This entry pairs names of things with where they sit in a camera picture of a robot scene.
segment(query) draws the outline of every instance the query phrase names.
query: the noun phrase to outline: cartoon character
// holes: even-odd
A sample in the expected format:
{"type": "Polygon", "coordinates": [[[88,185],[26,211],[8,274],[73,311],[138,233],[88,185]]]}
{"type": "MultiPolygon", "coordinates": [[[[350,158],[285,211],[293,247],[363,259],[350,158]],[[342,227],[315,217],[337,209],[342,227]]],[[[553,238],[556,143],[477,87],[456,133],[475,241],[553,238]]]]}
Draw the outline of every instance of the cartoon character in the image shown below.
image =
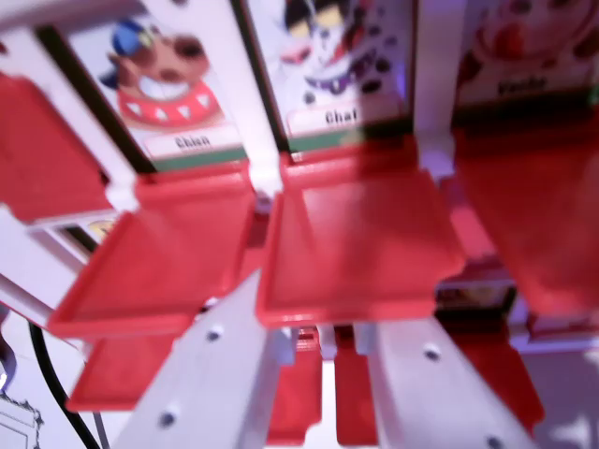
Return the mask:
{"type": "Polygon", "coordinates": [[[285,78],[300,80],[303,103],[380,92],[392,84],[400,26],[394,11],[373,0],[262,0],[288,36],[278,67],[285,78]]]}
{"type": "Polygon", "coordinates": [[[186,129],[224,119],[216,96],[202,77],[210,68],[194,36],[162,36],[131,20],[112,35],[114,69],[100,78],[118,95],[127,124],[151,129],[186,129]]]}
{"type": "MultiPolygon", "coordinates": [[[[561,67],[567,72],[567,67],[581,64],[591,67],[599,51],[598,5],[598,0],[501,0],[483,12],[472,49],[461,61],[459,87],[486,67],[506,76],[561,67]]],[[[535,85],[528,80],[519,87],[544,87],[544,82],[535,85]]]]}

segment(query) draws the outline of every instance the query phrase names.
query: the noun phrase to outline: red plastic flap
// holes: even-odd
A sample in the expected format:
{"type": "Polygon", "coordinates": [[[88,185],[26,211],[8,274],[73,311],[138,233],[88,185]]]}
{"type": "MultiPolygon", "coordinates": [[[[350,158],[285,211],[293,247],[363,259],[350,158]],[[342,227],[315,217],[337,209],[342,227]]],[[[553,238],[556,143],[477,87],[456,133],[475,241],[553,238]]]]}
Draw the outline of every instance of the red plastic flap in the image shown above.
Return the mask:
{"type": "Polygon", "coordinates": [[[99,342],[67,408],[71,412],[133,410],[170,354],[176,335],[99,342]]]}
{"type": "Polygon", "coordinates": [[[270,418],[269,445],[301,446],[322,416],[322,356],[317,332],[299,335],[296,363],[281,367],[270,418]]]}
{"type": "MultiPolygon", "coordinates": [[[[495,394],[520,423],[533,433],[545,417],[518,352],[503,333],[451,336],[495,394]]],[[[366,357],[357,355],[353,340],[339,345],[335,358],[337,440],[347,446],[376,445],[376,423],[366,357]]]]}
{"type": "MultiPolygon", "coordinates": [[[[133,410],[167,358],[176,335],[99,342],[67,404],[71,412],[133,410]]],[[[282,367],[268,444],[302,445],[321,420],[322,357],[315,329],[302,330],[296,363],[282,367]]]]}
{"type": "Polygon", "coordinates": [[[284,165],[256,313],[267,326],[432,314],[464,256],[429,174],[405,148],[284,165]]]}
{"type": "Polygon", "coordinates": [[[439,185],[439,190],[449,208],[449,219],[468,260],[463,272],[446,279],[446,282],[455,284],[509,281],[511,276],[499,259],[495,245],[480,223],[474,208],[468,202],[460,182],[455,177],[444,179],[439,185]]]}
{"type": "Polygon", "coordinates": [[[0,73],[0,202],[20,220],[112,209],[102,169],[42,92],[0,73]]]}
{"type": "Polygon", "coordinates": [[[156,184],[124,214],[52,315],[55,335],[98,339],[186,329],[210,297],[231,291],[254,218],[249,181],[224,193],[201,181],[168,195],[156,184]]]}
{"type": "Polygon", "coordinates": [[[598,124],[460,139],[466,154],[457,160],[460,181],[539,313],[599,306],[598,124]],[[483,151],[488,155],[471,155],[483,151]]]}

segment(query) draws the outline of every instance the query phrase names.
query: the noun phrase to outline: printed label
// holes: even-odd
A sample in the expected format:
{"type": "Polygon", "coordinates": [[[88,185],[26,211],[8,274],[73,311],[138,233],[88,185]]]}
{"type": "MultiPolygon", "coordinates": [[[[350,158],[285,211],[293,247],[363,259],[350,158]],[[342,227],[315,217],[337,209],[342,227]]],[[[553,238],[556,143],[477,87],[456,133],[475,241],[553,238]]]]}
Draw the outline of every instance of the printed label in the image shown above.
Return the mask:
{"type": "Polygon", "coordinates": [[[469,0],[458,104],[590,86],[599,1],[469,0]]]}
{"type": "Polygon", "coordinates": [[[144,145],[153,159],[185,154],[214,152],[239,146],[240,137],[233,124],[196,129],[183,133],[147,138],[144,145]]]}
{"type": "Polygon", "coordinates": [[[202,43],[148,14],[66,29],[74,52],[150,159],[241,146],[202,43]]]}
{"type": "Polygon", "coordinates": [[[329,108],[300,109],[289,114],[291,136],[301,136],[318,131],[334,131],[359,124],[380,122],[397,117],[402,111],[399,98],[370,98],[331,105],[329,108]]]}
{"type": "Polygon", "coordinates": [[[413,0],[246,1],[288,136],[409,112],[413,0]]]}

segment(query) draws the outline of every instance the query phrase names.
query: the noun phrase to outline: white plastic frame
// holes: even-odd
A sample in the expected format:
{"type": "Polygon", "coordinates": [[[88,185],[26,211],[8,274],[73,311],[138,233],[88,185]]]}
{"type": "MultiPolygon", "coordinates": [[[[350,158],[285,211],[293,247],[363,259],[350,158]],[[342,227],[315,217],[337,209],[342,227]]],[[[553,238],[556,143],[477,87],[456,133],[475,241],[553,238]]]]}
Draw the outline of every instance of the white plastic frame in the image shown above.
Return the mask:
{"type": "Polygon", "coordinates": [[[356,338],[381,448],[537,447],[434,318],[365,325],[356,338]]]}
{"type": "Polygon", "coordinates": [[[173,344],[114,449],[261,449],[291,333],[256,319],[260,271],[173,344]]]}
{"type": "Polygon", "coordinates": [[[420,167],[438,180],[455,172],[451,120],[467,0],[417,4],[414,134],[420,167]]]}

